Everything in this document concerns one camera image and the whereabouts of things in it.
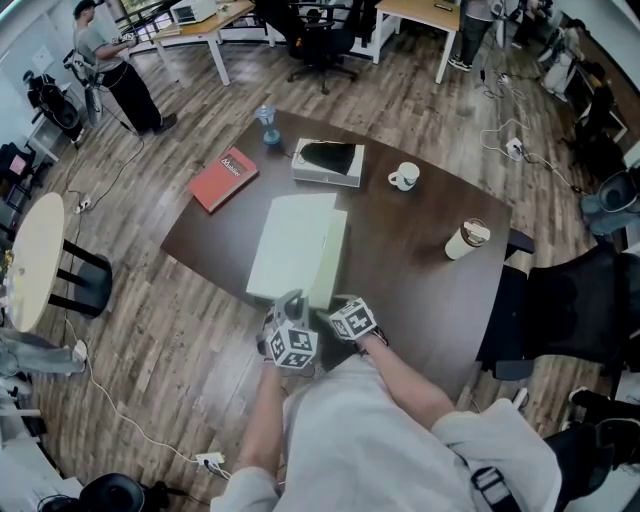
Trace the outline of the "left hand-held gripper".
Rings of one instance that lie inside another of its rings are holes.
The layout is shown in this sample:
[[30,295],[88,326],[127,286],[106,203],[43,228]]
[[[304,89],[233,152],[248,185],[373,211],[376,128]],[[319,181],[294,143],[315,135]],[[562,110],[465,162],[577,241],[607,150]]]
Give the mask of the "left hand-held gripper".
[[309,297],[301,289],[286,292],[274,301],[273,313],[265,317],[256,337],[259,354],[285,377],[313,377],[318,334],[309,325]]

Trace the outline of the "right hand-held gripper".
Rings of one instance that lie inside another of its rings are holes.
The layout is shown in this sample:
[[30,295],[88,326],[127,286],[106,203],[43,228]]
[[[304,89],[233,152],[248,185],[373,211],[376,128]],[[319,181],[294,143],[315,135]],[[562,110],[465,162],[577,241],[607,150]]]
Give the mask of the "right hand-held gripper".
[[317,311],[317,318],[330,326],[336,337],[345,343],[356,344],[365,335],[372,335],[388,345],[388,340],[378,326],[371,309],[361,297],[350,294],[334,295],[332,310]]

